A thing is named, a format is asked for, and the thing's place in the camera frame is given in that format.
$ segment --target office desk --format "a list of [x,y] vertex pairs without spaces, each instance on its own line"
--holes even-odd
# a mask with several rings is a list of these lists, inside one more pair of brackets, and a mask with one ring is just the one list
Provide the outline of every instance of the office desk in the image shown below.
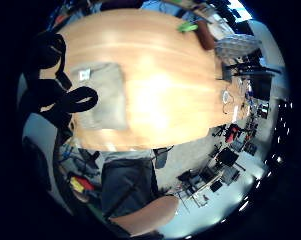
[[[83,148],[166,147],[204,137],[209,128],[231,122],[233,114],[222,112],[221,101],[221,90],[229,83],[216,80],[221,66],[214,51],[202,49],[194,32],[179,33],[181,23],[159,12],[120,9],[88,16],[60,31],[67,44],[69,77],[84,62],[116,62],[124,74],[128,129],[82,129],[74,114],[74,136]],[[54,71],[44,70],[41,77],[53,77]],[[235,98],[227,105],[231,110],[244,98],[236,84],[228,90]],[[239,110],[238,119],[245,116],[245,109]]]

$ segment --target wooden table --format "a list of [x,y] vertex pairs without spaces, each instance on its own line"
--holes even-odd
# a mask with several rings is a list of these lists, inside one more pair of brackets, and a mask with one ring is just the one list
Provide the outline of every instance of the wooden table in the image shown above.
[[[234,102],[222,111],[216,80],[220,62],[201,48],[194,32],[179,33],[182,19],[140,9],[105,11],[80,19],[60,34],[67,44],[65,72],[82,62],[116,62],[124,74],[126,130],[86,130],[74,135],[86,149],[129,151],[176,145],[206,136],[209,128],[231,122],[240,106],[236,84],[228,87]],[[52,77],[54,69],[41,72]],[[245,117],[240,111],[238,119]]]

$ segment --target black office chair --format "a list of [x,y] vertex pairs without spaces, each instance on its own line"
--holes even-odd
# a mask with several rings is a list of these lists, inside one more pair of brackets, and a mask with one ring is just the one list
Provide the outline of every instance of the black office chair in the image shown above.
[[216,132],[216,133],[212,133],[212,136],[213,137],[221,137],[222,136],[222,133],[223,133],[223,131],[225,131],[225,130],[227,130],[227,128],[226,128],[226,124],[223,124],[223,125],[221,125],[221,126],[218,126],[218,131]]
[[160,169],[163,168],[166,165],[167,159],[168,159],[168,152],[173,148],[157,148],[153,149],[154,155],[156,157],[155,160],[155,168]]

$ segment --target light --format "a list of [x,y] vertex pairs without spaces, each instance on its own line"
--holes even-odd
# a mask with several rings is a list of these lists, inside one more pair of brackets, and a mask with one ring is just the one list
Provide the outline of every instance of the light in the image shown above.
[[282,158],[281,157],[277,157],[277,162],[278,163],[282,163]]
[[246,202],[241,206],[241,208],[239,208],[239,212],[243,211],[243,210],[246,208],[246,206],[248,205],[248,203],[249,203],[249,201],[246,201]]

